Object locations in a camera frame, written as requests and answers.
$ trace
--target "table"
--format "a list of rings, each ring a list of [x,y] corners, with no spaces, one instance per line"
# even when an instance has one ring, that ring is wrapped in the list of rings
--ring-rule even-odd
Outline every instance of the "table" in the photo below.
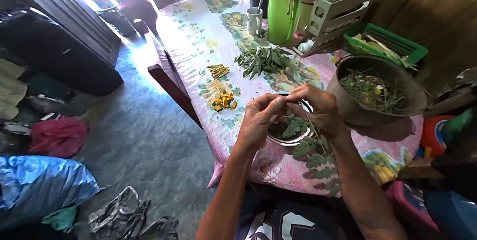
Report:
[[[266,38],[249,35],[246,10],[249,0],[185,0],[162,9],[158,14],[158,33],[170,61],[183,84],[192,107],[209,140],[214,173],[209,187],[218,184],[243,121],[245,105],[268,92],[290,91],[303,83],[324,89],[336,71],[334,63],[346,55],[343,50],[297,57],[281,74],[252,79],[242,77],[244,69],[234,62],[241,50],[270,46]],[[224,64],[230,73],[214,80],[206,66]],[[234,110],[211,109],[218,90],[234,94]],[[352,131],[353,142],[366,166],[379,183],[391,181],[414,157],[422,134],[422,115],[409,119],[411,134],[395,142],[373,139]],[[293,159],[293,147],[267,140],[253,161],[249,179],[292,191],[329,195],[328,179],[310,177],[305,163]]]

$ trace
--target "gray carpet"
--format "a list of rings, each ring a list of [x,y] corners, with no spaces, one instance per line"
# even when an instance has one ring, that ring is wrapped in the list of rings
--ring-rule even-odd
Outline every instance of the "gray carpet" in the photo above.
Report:
[[[141,199],[152,200],[148,220],[179,219],[179,239],[193,239],[212,190],[206,188],[213,160],[204,132],[141,66],[150,46],[122,47],[116,70],[124,85],[99,98],[89,112],[90,133],[75,156],[109,188],[80,207],[87,216],[131,185]],[[77,230],[90,239],[89,227]]]

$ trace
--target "green pitcher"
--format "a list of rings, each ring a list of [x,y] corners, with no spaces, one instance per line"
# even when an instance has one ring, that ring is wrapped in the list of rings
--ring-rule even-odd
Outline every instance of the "green pitcher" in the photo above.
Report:
[[[280,45],[287,43],[295,30],[301,0],[269,0],[268,40]]]

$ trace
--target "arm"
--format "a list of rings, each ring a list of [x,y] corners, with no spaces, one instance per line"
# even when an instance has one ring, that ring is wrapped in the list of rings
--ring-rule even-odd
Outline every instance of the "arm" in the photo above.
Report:
[[[325,134],[333,148],[343,180],[341,192],[361,232],[367,239],[407,239],[394,216],[389,201],[373,179],[356,150],[349,128],[336,108],[336,97],[328,92],[302,85],[290,92],[287,101],[308,100],[313,113],[310,120]],[[302,118],[307,118],[301,106],[287,106]]]
[[[257,150],[265,143],[268,127],[284,121],[285,98],[266,94],[247,104],[239,136],[225,166],[217,192],[200,220],[196,240],[233,239],[239,221],[248,172]]]

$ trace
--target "green plastic container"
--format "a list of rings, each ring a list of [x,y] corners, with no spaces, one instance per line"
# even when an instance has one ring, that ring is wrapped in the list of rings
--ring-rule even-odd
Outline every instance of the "green plastic container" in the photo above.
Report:
[[[409,63],[411,64],[416,64],[421,58],[423,58],[429,53],[429,50],[422,45],[419,45],[415,42],[404,39],[401,36],[398,36],[390,31],[387,31],[373,24],[363,23],[348,30],[348,32],[344,34],[345,41],[344,41],[343,49],[346,52],[353,55],[371,54],[375,56],[380,56],[382,58],[385,58],[394,62],[396,65],[402,66],[401,61],[391,59],[387,55],[381,54],[375,49],[352,38],[352,36],[355,36],[358,33],[370,34],[371,36],[375,37],[378,41],[383,43],[385,46],[387,46],[389,49],[399,54],[401,57],[409,56]]]
[[[275,45],[290,41],[295,30],[301,0],[292,0],[290,7],[289,2],[290,0],[269,0],[267,36],[269,42]]]

